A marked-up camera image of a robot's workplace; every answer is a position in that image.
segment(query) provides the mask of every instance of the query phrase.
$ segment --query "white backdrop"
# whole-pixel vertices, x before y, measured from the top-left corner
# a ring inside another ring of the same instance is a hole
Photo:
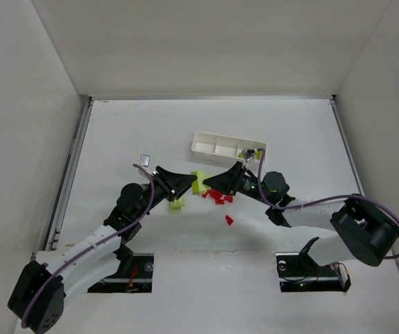
[[[336,94],[390,0],[33,0],[82,94]]]
[[[29,0],[0,0],[0,334],[23,266],[48,224],[79,97]]]
[[[389,6],[337,103],[366,193],[399,215],[399,0]]]

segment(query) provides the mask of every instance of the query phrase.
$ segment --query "white container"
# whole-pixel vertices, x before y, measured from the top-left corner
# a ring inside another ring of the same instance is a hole
[[[262,141],[250,141],[248,139],[196,132],[194,134],[191,151],[196,158],[222,162],[233,165],[236,161],[244,161],[238,154],[245,148],[267,149],[267,144]],[[251,167],[258,169],[260,161],[255,160]]]

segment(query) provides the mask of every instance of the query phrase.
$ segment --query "red block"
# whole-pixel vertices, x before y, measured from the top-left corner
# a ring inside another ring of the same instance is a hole
[[[230,226],[233,224],[234,220],[230,216],[226,216],[227,224]]]
[[[214,189],[212,189],[212,190],[210,191],[210,195],[211,195],[215,200],[219,200],[219,199],[221,199],[221,197],[223,196],[222,193],[220,193],[219,191],[214,190]]]

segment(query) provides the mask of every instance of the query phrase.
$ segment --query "purple cable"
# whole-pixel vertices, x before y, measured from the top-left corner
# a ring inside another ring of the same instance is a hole
[[[337,195],[337,196],[322,198],[321,200],[313,200],[311,202],[304,203],[303,205],[292,205],[289,207],[280,207],[278,205],[275,205],[274,203],[271,203],[264,195],[263,189],[261,187],[261,170],[263,168],[263,162],[264,162],[266,151],[263,148],[259,148],[258,150],[263,152],[261,154],[260,166],[258,168],[258,191],[260,192],[261,198],[270,207],[273,207],[274,209],[277,209],[277,210],[283,210],[283,211],[294,210],[294,209],[301,209],[303,207],[310,207],[312,205],[317,205],[317,204],[324,203],[324,202],[329,202],[331,200],[340,200],[340,199],[350,198],[353,200],[363,200],[365,202],[369,202],[369,203],[373,204],[374,206],[378,207],[382,211],[386,212],[399,225],[399,218],[390,209],[388,209],[384,205],[376,202],[375,200],[371,200],[371,199],[366,198],[361,195]],[[394,259],[398,259],[398,258],[399,258],[399,253],[397,255],[385,256],[385,259],[388,259],[388,260],[394,260]]]
[[[152,182],[152,176],[149,175],[145,169],[143,169],[142,167],[140,167],[139,165],[133,164],[133,167],[138,168],[139,170],[141,170],[145,176],[150,180],[150,186],[151,186],[151,195],[150,195],[150,201],[148,202],[148,206],[145,208],[145,211],[142,213],[142,215],[140,217],[138,217],[138,219],[136,219],[133,223],[129,224],[128,226],[124,227],[122,230],[119,230],[111,235],[109,235],[108,237],[103,238],[102,240],[98,241],[95,245],[99,246],[100,244],[104,244],[107,241],[109,241],[110,239],[116,237],[117,235],[123,233],[126,230],[129,230],[130,228],[132,228],[133,226],[135,226],[136,224],[139,223],[139,221],[141,221],[141,219],[150,211],[151,205],[152,205],[152,200],[155,197],[155,185]],[[94,249],[94,246],[89,246],[88,248],[82,250],[80,253],[76,254],[74,257],[70,258],[65,264],[63,264],[60,268],[58,268],[57,270],[55,270],[55,272],[43,283],[43,285],[40,287],[40,289],[38,289],[37,293],[35,294],[35,296],[33,296],[33,298],[31,299],[31,302],[27,305],[26,310],[24,311],[23,317],[21,319],[21,327],[22,328],[27,328],[26,325],[26,321],[27,321],[27,317],[29,316],[29,313],[32,310],[33,304],[35,304],[35,302],[37,301],[38,297],[42,294],[43,290],[45,289],[45,286],[55,277],[57,277],[57,275],[60,274],[60,272],[62,272],[63,270],[65,270],[70,264],[72,264],[75,260],[81,258],[83,255],[87,254],[89,251],[91,251],[92,249]]]

